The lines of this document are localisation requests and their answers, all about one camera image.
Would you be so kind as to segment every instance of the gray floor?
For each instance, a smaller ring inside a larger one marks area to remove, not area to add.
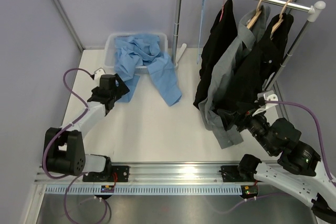
[[[262,186],[260,194],[276,191],[273,187]],[[86,198],[88,196],[69,196],[67,208],[76,222],[96,223],[103,214],[103,203],[90,200],[79,206]],[[291,196],[257,199],[243,203],[228,214],[221,213],[241,200],[239,196],[112,196],[108,199],[111,214],[108,211],[102,223],[316,223],[310,209]],[[37,223],[70,223],[64,214],[62,195],[45,195]]]

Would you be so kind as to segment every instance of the hanger hook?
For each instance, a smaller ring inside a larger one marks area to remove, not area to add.
[[[260,10],[260,5],[261,5],[262,1],[263,1],[263,0],[259,0],[259,3],[258,3],[258,5],[257,5],[257,10],[256,10],[256,12],[258,12],[258,11]]]
[[[288,5],[288,3],[292,2],[293,0],[287,0],[287,2],[285,3],[285,5],[283,6],[281,12],[280,12],[280,15],[279,15],[279,19],[282,19],[282,14],[285,12],[285,9]]]

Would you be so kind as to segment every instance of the blue hanger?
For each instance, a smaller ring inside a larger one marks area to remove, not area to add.
[[[205,13],[205,1],[206,0],[202,0],[202,12],[201,12],[201,24],[199,25],[200,27],[200,31],[199,31],[199,38],[198,38],[198,56],[197,56],[197,64],[200,62],[199,60],[199,58],[200,58],[200,56],[201,56],[201,54],[199,53],[199,45],[200,45],[200,43],[201,43],[201,34],[202,34],[202,24],[203,24],[203,18],[204,18],[204,13]]]

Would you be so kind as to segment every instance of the black garment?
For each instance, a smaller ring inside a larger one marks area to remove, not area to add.
[[[237,27],[233,15],[232,0],[227,0],[224,5],[222,20],[219,21],[222,10],[219,11],[210,30],[210,36],[202,52],[202,67],[199,71],[201,81],[198,84],[194,105],[207,98],[208,88],[211,83],[211,74],[214,66],[221,58],[225,50],[237,37]]]
[[[272,18],[262,39],[236,70],[224,98],[215,105],[221,117],[224,111],[245,113],[254,108],[257,94],[262,92],[264,82],[279,69],[284,58],[287,36],[294,21],[290,14],[283,14],[282,18],[284,20],[271,40],[272,27],[279,20],[279,15]]]

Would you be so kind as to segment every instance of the cable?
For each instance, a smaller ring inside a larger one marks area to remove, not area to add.
[[[43,153],[43,160],[42,160],[42,168],[44,170],[44,172],[46,173],[46,175],[49,177],[49,178],[52,178],[52,179],[61,179],[61,178],[65,178],[67,177],[67,175],[61,175],[61,176],[53,176],[49,173],[49,171],[47,170],[47,154],[52,146],[52,144],[56,141],[57,138],[59,138],[63,132],[67,131],[73,124],[77,123],[79,120],[81,120],[85,114],[88,112],[88,104],[86,103],[86,101],[83,100],[83,98],[81,98],[79,95],[77,95],[75,92],[72,91],[72,89],[67,85],[67,82],[66,82],[66,76],[69,72],[71,71],[76,71],[76,70],[80,70],[80,71],[83,71],[85,73],[87,73],[90,77],[92,77],[93,75],[91,75],[87,70],[85,69],[82,69],[82,68],[71,68],[69,70],[67,70],[64,75],[63,75],[63,84],[64,86],[66,87],[67,90],[69,90],[69,92],[71,94],[73,94],[76,98],[78,98],[83,104],[84,106],[86,107],[85,110],[83,111],[83,113],[77,117],[72,123],[69,123],[67,126],[65,126],[63,129],[61,129],[52,139],[51,141],[49,142],[49,144],[47,145],[44,153]]]
[[[265,101],[265,103],[284,104],[284,105],[291,105],[291,106],[299,107],[299,108],[302,108],[302,109],[306,110],[313,117],[313,119],[315,121],[316,128],[317,128],[317,134],[318,134],[318,137],[319,137],[324,169],[327,173],[327,176],[328,176],[330,182],[336,187],[336,182],[332,181],[333,178],[332,178],[331,172],[330,172],[329,167],[328,167],[327,157],[326,157],[326,155],[325,155],[326,153],[324,151],[324,144],[323,144],[323,139],[322,139],[321,127],[320,127],[320,123],[319,123],[319,120],[317,119],[316,115],[306,106],[304,106],[302,104],[299,104],[299,103],[295,103],[295,102]]]
[[[226,215],[226,214],[229,214],[231,213],[232,211],[234,211],[237,207],[239,207],[240,205],[242,205],[243,203],[245,202],[248,202],[248,201],[253,201],[253,200],[257,200],[257,199],[263,199],[263,198],[267,198],[267,197],[270,197],[270,196],[289,196],[289,194],[286,194],[286,193],[273,193],[273,194],[267,194],[267,195],[262,195],[262,196],[258,196],[258,197],[255,197],[255,198],[251,198],[251,199],[247,199],[247,200],[243,200],[237,204],[235,204],[231,209],[227,210],[227,211],[218,211],[217,209],[215,209],[209,202],[207,199],[205,199],[206,203],[208,204],[208,206],[211,207],[211,209],[216,212],[217,214],[219,215]]]
[[[69,212],[68,212],[68,210],[67,210],[67,194],[68,194],[68,191],[69,191],[70,187],[73,185],[73,183],[76,181],[76,179],[79,178],[79,177],[81,177],[81,176],[83,176],[84,174],[85,174],[85,173],[81,173],[81,174],[79,174],[77,177],[75,177],[75,178],[71,181],[71,183],[69,184],[69,186],[67,187],[67,189],[65,190],[65,194],[64,194],[64,200],[63,200],[64,213],[65,213],[65,215],[67,216],[68,220],[70,220],[70,222],[71,222],[71,223],[74,223],[74,224],[80,224],[80,223],[74,221],[74,220],[70,217],[70,215],[69,215]],[[101,200],[102,200],[103,203],[105,204],[105,211],[104,211],[103,216],[100,218],[100,220],[99,220],[98,222],[96,222],[96,224],[100,224],[100,223],[104,220],[104,218],[106,217],[106,214],[107,214],[108,203],[107,203],[106,200],[104,200],[104,199],[101,199]]]

